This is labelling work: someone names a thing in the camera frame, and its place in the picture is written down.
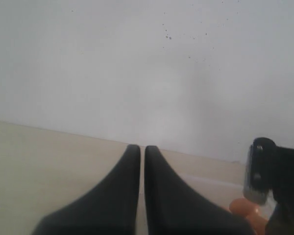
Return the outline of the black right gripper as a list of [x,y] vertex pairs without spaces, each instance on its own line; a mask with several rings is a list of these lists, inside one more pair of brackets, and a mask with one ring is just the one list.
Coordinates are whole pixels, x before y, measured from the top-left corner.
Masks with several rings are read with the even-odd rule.
[[294,193],[274,192],[275,209],[265,226],[267,235],[294,235]]

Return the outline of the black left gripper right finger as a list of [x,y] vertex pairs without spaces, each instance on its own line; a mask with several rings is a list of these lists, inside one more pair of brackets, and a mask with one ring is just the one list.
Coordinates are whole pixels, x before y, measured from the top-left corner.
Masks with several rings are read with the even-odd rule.
[[145,148],[145,205],[150,235],[252,235],[249,223],[184,182],[157,146]]

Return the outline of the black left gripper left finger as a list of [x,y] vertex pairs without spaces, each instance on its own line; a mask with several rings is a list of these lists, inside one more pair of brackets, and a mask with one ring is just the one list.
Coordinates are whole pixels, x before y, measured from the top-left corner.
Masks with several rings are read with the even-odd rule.
[[140,188],[140,147],[130,144],[93,189],[45,216],[34,235],[133,235]]

